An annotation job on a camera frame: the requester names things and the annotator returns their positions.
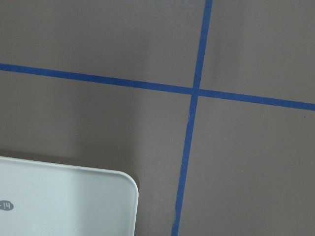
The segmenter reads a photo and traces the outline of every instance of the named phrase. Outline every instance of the blue line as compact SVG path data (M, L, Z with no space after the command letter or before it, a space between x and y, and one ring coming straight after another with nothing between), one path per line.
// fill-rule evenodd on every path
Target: blue line
M142 81L135 81L135 80L124 80L124 79L117 79L117 78L112 78L112 77L87 75L87 74L41 69L41 68L34 68L34 67L27 67L27 66L20 66L20 65L0 63L0 70L26 73L26 74L32 74L32 75L42 75L42 76L49 76L49 77L56 77L56 78L64 78L64 79L71 79L71 80L88 81L88 82L95 82L95 83L108 84L108 85L118 85L118 86L133 87L133 88L140 88L140 89L158 90L158 91L165 91L165 92L174 92L174 93L182 93L182 94L192 93L192 88L181 87L181 86L164 85L164 84L142 82Z
M315 104L313 103L296 102L269 97L251 96L238 93L220 92L205 89L199 90L199 96L315 111Z
M195 75L194 75L194 80L193 80L193 87L192 87L193 90L192 90L191 99L190 99L189 120L188 120L187 128L186 128L182 166L181 166L181 172L180 172L178 190L177 190L177 198L176 198L176 204L175 204L175 220L172 227L172 236L177 236L179 232L179 225L180 225L181 214L182 214L188 162L189 162L189 155L190 155L190 147L191 147L192 133L193 133L193 127L194 127L196 110L197 110L198 93L199 93L199 88L200 88L202 67L203 67L203 61L204 61L204 56L205 56L205 51L206 51L206 44L207 44L207 37L208 37L208 30L209 30L209 23L210 23L210 16L211 16L211 8L212 8L212 0L206 0L204 13L203 13L202 26L201 26L201 34L200 34L200 40L199 40Z

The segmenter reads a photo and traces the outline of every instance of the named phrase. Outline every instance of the blue tape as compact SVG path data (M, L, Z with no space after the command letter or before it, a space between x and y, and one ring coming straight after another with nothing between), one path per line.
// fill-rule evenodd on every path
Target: blue tape
M34 68L34 67L27 67L27 66L20 66L20 65L0 63L0 70L32 74L32 75L42 75L42 76L49 76L49 77L56 77L56 78L64 78L64 79L71 79L71 80L88 81L88 82L95 82L95 83L108 84L108 85L118 85L118 86L124 86L124 87L150 89L150 90L165 91L165 92L174 92L174 93L182 93L182 94L192 93L192 88L181 87L181 86L164 85L164 84L142 82L142 81L135 81L135 80L124 80L124 79L117 79L117 78L112 78L112 77L87 75L87 74L41 69L41 68Z
M206 51L206 44L207 44L207 37L208 37L208 30L209 30L209 23L210 23L210 16L211 16L211 8L212 8L212 0L206 0L204 13L203 13L202 26L201 26L198 55L197 55L197 60L196 60L195 75L194 75L194 80L193 80L193 87L192 87L193 90L192 90L191 99L190 99L189 120L188 120L187 128L186 128L182 165L181 165L177 197L176 197L176 203L175 203L175 220L172 227L172 236L177 236L179 232L179 225L180 225L181 214L182 214L188 162L189 162L189 155L190 155L190 147L191 147L192 133L193 133L193 127L194 127L196 110L197 110L198 92L200 88L202 67L203 67L203 61L204 61L205 51Z
M199 90L199 96L315 111L315 104L313 103L296 102L296 101L282 100L282 99L269 98L269 97L259 97L259 96L212 91L212 90L205 90L205 89Z

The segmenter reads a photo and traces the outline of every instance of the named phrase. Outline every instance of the white tray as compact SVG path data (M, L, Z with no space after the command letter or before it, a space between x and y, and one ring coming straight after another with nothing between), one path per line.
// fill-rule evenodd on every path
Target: white tray
M0 157L0 235L133 236L137 204L123 172Z

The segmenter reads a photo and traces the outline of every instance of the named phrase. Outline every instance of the vertical blue line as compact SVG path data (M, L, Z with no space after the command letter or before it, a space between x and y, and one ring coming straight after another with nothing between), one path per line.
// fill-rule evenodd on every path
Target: vertical blue line
M201 26L201 34L200 34L200 40L199 40L199 48L198 48L198 55L197 55L197 61L196 61L195 75L194 75L194 80L193 80L192 94L190 98L189 120L188 120L187 128L186 128L182 166L181 166L181 172L180 172L178 190L177 190L177 198L176 198L176 204L175 204L175 221L172 228L172 236L177 236L179 232L179 225L180 225L183 200L184 200L186 176L187 176L187 170L188 170L189 154L190 154L193 126L195 122L196 109L197 109L197 103L198 103L202 67L203 67L203 61L204 61L205 51L206 51L208 29L209 29L210 16L211 16L211 8L212 8L212 0L206 0L204 13L203 13L202 26Z

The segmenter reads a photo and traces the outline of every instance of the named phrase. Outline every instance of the gray surface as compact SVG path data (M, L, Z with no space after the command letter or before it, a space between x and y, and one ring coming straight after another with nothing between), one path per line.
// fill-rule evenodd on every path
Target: gray surface
M170 235L188 109L188 95L0 71L0 155L125 171L135 235Z
M180 236L313 236L314 120L200 98Z
M203 89L315 102L315 1L215 0Z
M0 62L189 87L203 6L203 0L2 0Z

